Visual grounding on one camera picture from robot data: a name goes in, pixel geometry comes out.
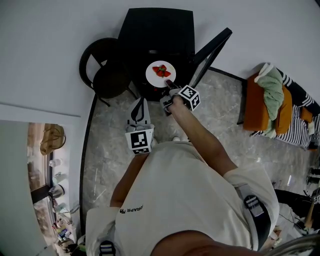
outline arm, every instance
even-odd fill
[[[128,169],[113,191],[110,207],[121,208],[147,157],[148,154],[138,154],[132,159]]]
[[[195,118],[183,104],[180,96],[175,96],[173,104],[168,107],[176,122],[184,130],[195,149],[204,161],[221,176],[237,166],[230,160],[219,140]]]

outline open door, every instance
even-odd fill
[[[195,88],[198,85],[201,78],[220,53],[221,49],[225,46],[225,43],[231,34],[232,31],[229,28],[224,29],[195,54],[191,67],[192,70],[190,72],[190,74],[193,74],[193,77],[190,79],[189,86]]]

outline shirt sleeve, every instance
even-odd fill
[[[236,168],[228,171],[224,176],[234,187],[248,184],[252,192],[266,207],[271,220],[271,230],[276,226],[279,216],[279,203],[267,172],[262,166],[253,164],[246,168]]]
[[[107,240],[108,232],[115,225],[119,209],[119,207],[99,207],[87,212],[85,250],[88,256],[99,255],[100,244]]]

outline white t-shirt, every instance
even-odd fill
[[[121,256],[149,256],[160,240],[186,230],[202,232],[226,245],[252,248],[244,203],[234,188],[243,183],[266,206],[272,232],[279,204],[264,169],[237,168],[222,177],[203,161],[191,143],[158,144],[121,209],[89,210],[87,255],[99,255],[100,243],[108,238]]]

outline orange cushion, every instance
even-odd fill
[[[264,131],[268,127],[269,114],[264,101],[264,89],[255,83],[258,73],[247,79],[243,129]]]
[[[302,107],[300,118],[310,124],[312,122],[312,113],[310,113],[305,107]]]
[[[290,91],[283,85],[282,86],[284,99],[281,107],[279,108],[278,115],[275,119],[275,133],[285,134],[289,130],[292,119],[292,96]]]

